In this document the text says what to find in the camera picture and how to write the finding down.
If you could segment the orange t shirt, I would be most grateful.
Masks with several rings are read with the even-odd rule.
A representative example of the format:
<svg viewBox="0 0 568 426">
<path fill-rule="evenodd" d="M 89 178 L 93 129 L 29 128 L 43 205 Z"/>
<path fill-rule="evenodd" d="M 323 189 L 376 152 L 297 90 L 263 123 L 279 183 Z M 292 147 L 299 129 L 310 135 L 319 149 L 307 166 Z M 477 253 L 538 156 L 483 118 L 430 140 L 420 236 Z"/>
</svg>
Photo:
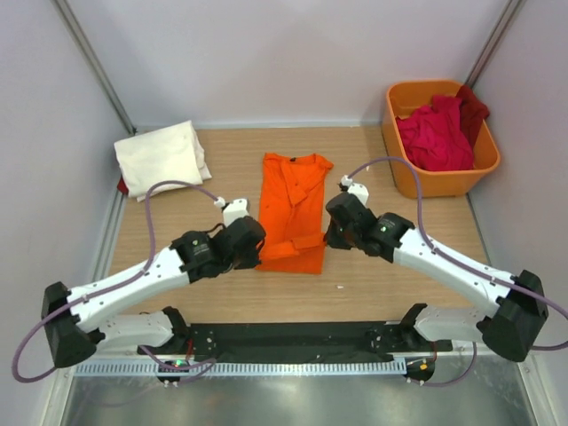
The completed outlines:
<svg viewBox="0 0 568 426">
<path fill-rule="evenodd" d="M 258 220 L 265 240 L 258 271 L 322 273 L 323 204 L 327 174 L 333 168 L 319 154 L 264 155 Z"/>
</svg>

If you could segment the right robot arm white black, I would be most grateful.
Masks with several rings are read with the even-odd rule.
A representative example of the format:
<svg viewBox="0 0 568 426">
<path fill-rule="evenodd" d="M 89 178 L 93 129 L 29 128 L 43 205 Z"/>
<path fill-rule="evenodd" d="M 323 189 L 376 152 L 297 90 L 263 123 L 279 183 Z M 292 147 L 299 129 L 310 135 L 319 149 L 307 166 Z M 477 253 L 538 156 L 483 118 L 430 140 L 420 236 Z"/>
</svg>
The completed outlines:
<svg viewBox="0 0 568 426">
<path fill-rule="evenodd" d="M 513 275 L 464 256 L 422 235 L 419 227 L 394 213 L 376 216 L 354 194 L 329 201 L 327 244 L 359 249 L 421 272 L 467 298 L 472 309 L 423 306 L 399 330 L 410 351 L 430 342 L 461 340 L 484 343 L 504 359 L 522 362 L 548 319 L 540 278 L 532 272 Z"/>
</svg>

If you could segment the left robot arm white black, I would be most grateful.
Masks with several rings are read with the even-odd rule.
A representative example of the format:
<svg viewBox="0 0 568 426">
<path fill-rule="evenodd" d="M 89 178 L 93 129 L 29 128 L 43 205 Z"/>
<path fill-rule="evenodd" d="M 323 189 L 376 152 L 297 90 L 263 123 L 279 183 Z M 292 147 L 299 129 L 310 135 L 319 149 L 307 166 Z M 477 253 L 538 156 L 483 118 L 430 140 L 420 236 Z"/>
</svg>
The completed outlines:
<svg viewBox="0 0 568 426">
<path fill-rule="evenodd" d="M 188 344 L 188 328 L 178 310 L 166 307 L 145 317 L 123 311 L 156 296 L 204 278 L 259 265 L 264 228 L 251 216 L 216 234 L 190 231 L 154 258 L 74 288 L 56 282 L 43 294 L 43 328 L 56 368 L 80 364 L 97 352 L 147 346 L 177 355 Z"/>
</svg>

